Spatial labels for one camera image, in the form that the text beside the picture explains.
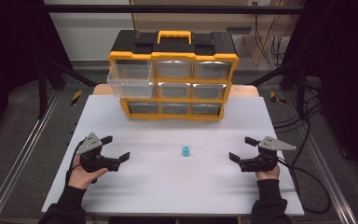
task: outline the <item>white wall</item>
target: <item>white wall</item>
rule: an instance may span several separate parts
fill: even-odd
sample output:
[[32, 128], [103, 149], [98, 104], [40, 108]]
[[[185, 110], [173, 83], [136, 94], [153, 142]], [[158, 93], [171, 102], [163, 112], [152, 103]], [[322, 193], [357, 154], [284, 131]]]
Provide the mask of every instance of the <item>white wall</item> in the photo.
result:
[[[45, 0], [45, 4], [129, 5], [129, 0]], [[132, 15], [50, 13], [71, 61], [107, 61], [120, 30], [133, 29]]]

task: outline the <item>blue object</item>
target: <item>blue object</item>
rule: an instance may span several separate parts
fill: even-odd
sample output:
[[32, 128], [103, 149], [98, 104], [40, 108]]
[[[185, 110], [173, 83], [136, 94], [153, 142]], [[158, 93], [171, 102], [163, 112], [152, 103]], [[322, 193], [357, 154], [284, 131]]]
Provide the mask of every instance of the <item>blue object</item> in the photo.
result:
[[190, 150], [188, 149], [188, 147], [183, 147], [182, 155], [187, 157], [189, 154], [190, 154]]

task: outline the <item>white tabletop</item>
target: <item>white tabletop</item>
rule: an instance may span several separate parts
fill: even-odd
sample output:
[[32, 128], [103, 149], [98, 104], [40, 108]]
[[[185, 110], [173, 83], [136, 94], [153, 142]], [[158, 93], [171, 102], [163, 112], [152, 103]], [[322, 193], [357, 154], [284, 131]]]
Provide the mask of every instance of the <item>white tabletop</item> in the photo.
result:
[[[228, 152], [250, 159], [258, 152], [244, 143], [245, 136], [276, 137], [261, 97], [229, 97], [222, 120], [203, 122], [128, 119], [117, 97], [90, 96], [42, 212], [58, 201], [76, 145], [91, 132], [100, 138], [113, 136], [113, 142], [103, 146], [105, 157], [131, 152], [118, 172], [100, 177], [84, 196], [86, 211], [100, 216], [250, 214], [258, 199], [255, 174], [242, 173]], [[188, 157], [181, 153], [184, 146], [190, 149]], [[282, 197], [289, 202], [286, 214], [304, 215], [285, 167], [280, 180]]]

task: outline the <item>yellow storage organizer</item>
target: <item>yellow storage organizer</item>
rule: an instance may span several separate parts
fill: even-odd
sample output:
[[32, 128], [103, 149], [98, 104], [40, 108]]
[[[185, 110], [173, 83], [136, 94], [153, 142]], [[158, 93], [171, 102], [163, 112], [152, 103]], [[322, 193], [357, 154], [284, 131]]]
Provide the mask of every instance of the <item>yellow storage organizer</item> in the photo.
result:
[[122, 30], [107, 83], [130, 119], [219, 120], [238, 60], [229, 33]]

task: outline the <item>gray floor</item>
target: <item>gray floor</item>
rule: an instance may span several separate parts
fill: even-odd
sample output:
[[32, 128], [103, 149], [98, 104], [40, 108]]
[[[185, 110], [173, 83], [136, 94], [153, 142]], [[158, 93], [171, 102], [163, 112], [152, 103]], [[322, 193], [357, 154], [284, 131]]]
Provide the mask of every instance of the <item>gray floor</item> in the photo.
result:
[[[246, 59], [246, 51], [240, 51], [239, 54], [244, 55], [242, 58], [245, 58], [242, 60], [241, 66], [246, 64], [246, 61], [249, 62]], [[235, 74], [234, 83], [248, 83], [271, 69], [267, 64], [257, 68], [252, 67], [250, 64], [248, 65], [247, 70], [241, 69]], [[104, 75], [101, 75], [101, 71], [79, 70], [79, 72], [86, 74], [95, 81], [104, 82]], [[76, 128], [76, 123], [87, 101], [87, 96], [92, 93], [92, 88], [71, 78], [65, 77], [65, 79], [68, 84], [64, 91], [60, 91], [57, 105], [0, 213], [1, 223], [3, 223], [3, 219], [7, 220], [8, 218], [11, 223], [14, 223], [13, 220], [19, 221], [18, 223], [26, 223], [24, 219], [36, 220], [42, 215], [40, 212], [41, 207], [61, 164], [67, 143], [71, 140], [71, 132]], [[272, 91], [275, 92], [279, 100], [288, 100], [287, 96], [296, 92], [282, 92], [279, 89], [279, 85], [277, 85], [279, 81], [280, 78], [277, 77], [258, 87], [260, 95], [265, 99], [273, 123], [288, 120], [295, 115], [289, 104], [280, 104], [270, 100]], [[317, 78], [310, 77], [310, 81], [314, 85], [320, 85], [320, 81]], [[78, 90], [83, 91], [78, 103], [70, 105], [75, 92]], [[49, 89], [48, 93], [51, 95], [53, 90]], [[37, 94], [37, 83], [31, 82], [17, 88], [9, 96], [7, 111], [0, 122], [0, 187], [4, 183], [12, 164], [15, 163], [17, 156], [21, 153], [22, 146], [36, 123], [38, 114]], [[310, 99], [312, 96], [313, 93], [307, 91], [306, 99]], [[300, 128], [286, 132], [291, 127], [276, 129], [276, 133], [279, 139], [299, 147], [303, 141], [303, 134]], [[310, 129], [358, 223], [357, 162], [344, 159], [341, 156], [340, 145], [323, 113], [316, 113], [311, 117]], [[284, 152], [283, 154], [288, 161], [291, 161], [295, 156], [295, 152]], [[306, 145], [296, 165], [319, 176], [308, 145]], [[301, 188], [299, 197], [303, 206], [314, 210], [323, 209], [327, 200], [322, 188], [307, 175], [298, 173], [297, 178]], [[341, 223], [334, 205], [325, 214], [316, 215], [306, 212], [305, 216], [293, 217], [293, 220], [295, 223]], [[248, 222], [248, 217], [244, 217], [243, 223]]]

